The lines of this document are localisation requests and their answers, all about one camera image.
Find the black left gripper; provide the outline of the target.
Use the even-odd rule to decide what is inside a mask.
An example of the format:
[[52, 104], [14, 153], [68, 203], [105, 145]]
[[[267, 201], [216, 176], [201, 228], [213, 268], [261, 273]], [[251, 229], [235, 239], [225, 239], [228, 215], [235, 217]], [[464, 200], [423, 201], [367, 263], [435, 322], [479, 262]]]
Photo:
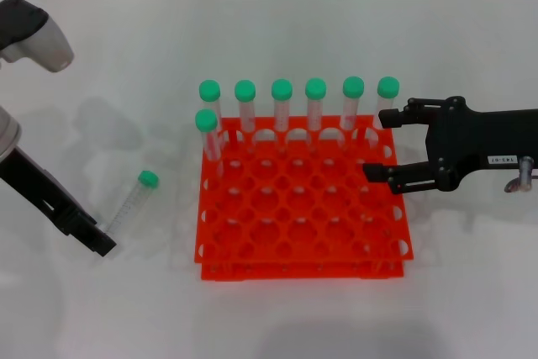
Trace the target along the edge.
[[89, 250], [106, 256], [117, 244], [79, 209], [69, 193], [18, 147], [1, 162], [1, 179], [31, 202], [62, 233], [72, 235]]

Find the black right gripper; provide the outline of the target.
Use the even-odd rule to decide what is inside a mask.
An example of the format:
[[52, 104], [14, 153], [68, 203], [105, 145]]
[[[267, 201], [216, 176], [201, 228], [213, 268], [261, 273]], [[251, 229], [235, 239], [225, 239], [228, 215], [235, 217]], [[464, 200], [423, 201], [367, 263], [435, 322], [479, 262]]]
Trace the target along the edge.
[[433, 173], [428, 162], [362, 165], [369, 182], [386, 183], [393, 194], [453, 191], [466, 175], [480, 170], [517, 169], [518, 189], [532, 188], [532, 172], [537, 168], [535, 108], [478, 112], [463, 97], [410, 98], [402, 111], [383, 109], [378, 118], [384, 129], [428, 125], [426, 150]]

